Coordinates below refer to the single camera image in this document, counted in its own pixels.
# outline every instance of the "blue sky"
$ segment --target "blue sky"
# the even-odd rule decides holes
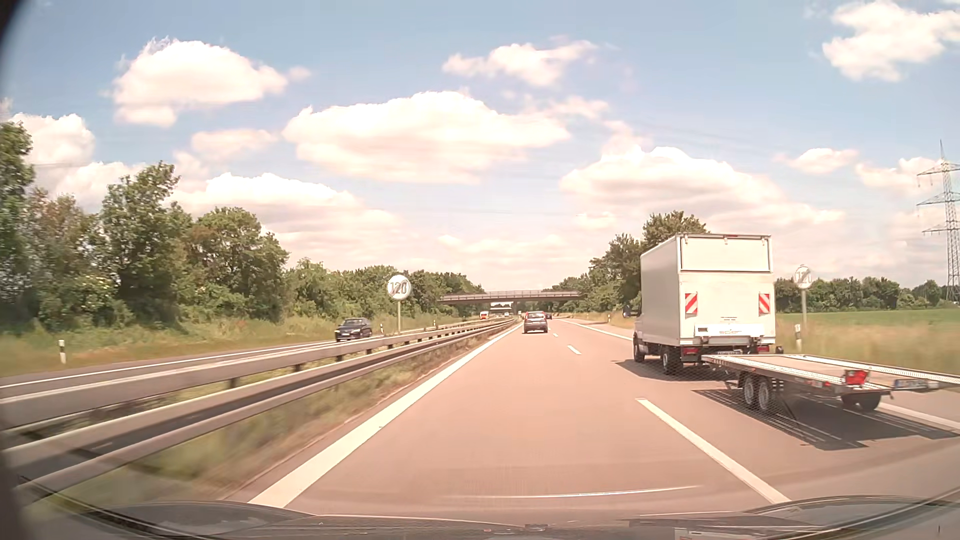
[[[334,268],[546,286],[615,233],[639,235],[649,212],[686,209],[716,232],[773,234],[783,272],[942,282],[943,239],[920,235],[942,210],[917,214],[935,190],[913,175],[940,138],[960,156],[958,10],[35,0],[5,43],[2,84],[35,132],[42,184],[95,209],[117,172],[172,161],[194,213],[241,204],[292,259]],[[176,41],[145,49],[164,38]],[[216,147],[232,130],[258,142]],[[827,150],[797,160],[811,149]]]

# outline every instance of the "red and white warning stripe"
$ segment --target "red and white warning stripe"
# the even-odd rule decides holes
[[[759,304],[760,304],[761,315],[764,315],[770,312],[770,293],[769,292],[760,293]]]
[[[695,292],[685,293],[684,302],[686,303],[686,314],[696,315],[697,314],[697,293]]]

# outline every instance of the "sign post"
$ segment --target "sign post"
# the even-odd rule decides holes
[[[806,330],[806,290],[813,285],[813,274],[810,272],[810,269],[805,265],[801,264],[797,267],[797,271],[793,273],[793,282],[797,284],[797,288],[800,289],[800,313],[802,320],[804,321],[804,331]],[[797,332],[797,348],[803,350],[803,340],[800,338],[800,327],[796,328]]]
[[[390,298],[396,300],[396,333],[402,331],[400,328],[400,303],[410,296],[412,290],[410,280],[402,274],[393,276],[387,282],[387,294],[390,295]]]

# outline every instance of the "power line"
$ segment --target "power line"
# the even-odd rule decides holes
[[[930,197],[917,206],[944,206],[944,214],[947,220],[940,225],[924,230],[924,233],[947,233],[947,294],[945,297],[948,302],[960,300],[960,224],[957,223],[957,209],[954,205],[955,202],[960,201],[960,196],[953,191],[953,182],[950,179],[950,173],[953,171],[960,171],[960,165],[947,161],[944,155],[944,141],[941,140],[940,161],[917,175],[921,177],[940,173],[943,179],[943,192]]]

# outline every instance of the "car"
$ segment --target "car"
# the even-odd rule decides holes
[[[362,339],[372,335],[373,326],[371,326],[370,321],[364,317],[344,319],[343,324],[333,332],[333,338],[336,339],[338,343],[348,339]]]
[[[543,311],[528,311],[526,318],[523,319],[523,333],[528,331],[546,332],[546,313]]]

